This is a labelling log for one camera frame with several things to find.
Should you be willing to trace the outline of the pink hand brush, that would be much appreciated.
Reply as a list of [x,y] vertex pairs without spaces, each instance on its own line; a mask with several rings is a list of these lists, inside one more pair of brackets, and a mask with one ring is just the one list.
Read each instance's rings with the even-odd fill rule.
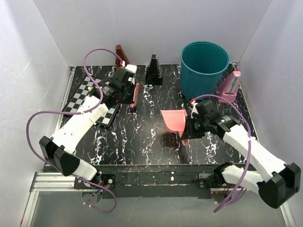
[[134,89],[134,95],[133,95],[133,102],[129,105],[130,111],[134,112],[137,108],[137,97],[139,93],[140,83],[136,83],[135,89]]

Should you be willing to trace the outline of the pink dustpan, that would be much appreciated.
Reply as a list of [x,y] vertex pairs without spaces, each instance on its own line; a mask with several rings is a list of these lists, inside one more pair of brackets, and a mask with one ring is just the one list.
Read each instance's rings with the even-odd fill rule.
[[[177,133],[181,138],[186,126],[186,110],[161,110],[161,114],[168,132]],[[181,141],[184,146],[188,145],[188,139],[181,138]]]

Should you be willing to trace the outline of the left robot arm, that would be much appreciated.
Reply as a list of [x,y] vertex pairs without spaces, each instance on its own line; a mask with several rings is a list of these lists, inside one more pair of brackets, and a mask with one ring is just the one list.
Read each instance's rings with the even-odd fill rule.
[[39,145],[46,161],[64,176],[74,175],[84,179],[90,189],[100,186],[100,172],[90,163],[74,156],[74,151],[87,131],[100,117],[117,104],[134,104],[135,74],[137,66],[119,67],[110,78],[101,80],[100,90],[93,87],[78,110],[51,137],[43,136]]

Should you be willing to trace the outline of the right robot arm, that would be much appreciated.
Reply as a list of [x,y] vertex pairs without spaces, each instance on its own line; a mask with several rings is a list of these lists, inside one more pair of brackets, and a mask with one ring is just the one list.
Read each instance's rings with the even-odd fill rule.
[[201,183],[206,187],[217,185],[225,188],[229,184],[237,185],[258,194],[272,208],[279,208],[300,190],[301,169],[295,164],[287,164],[264,148],[249,133],[241,122],[231,114],[217,111],[211,100],[196,102],[192,105],[191,115],[186,117],[183,138],[198,139],[206,133],[217,135],[243,155],[248,168],[239,168],[231,162],[225,162],[214,169],[214,173]]

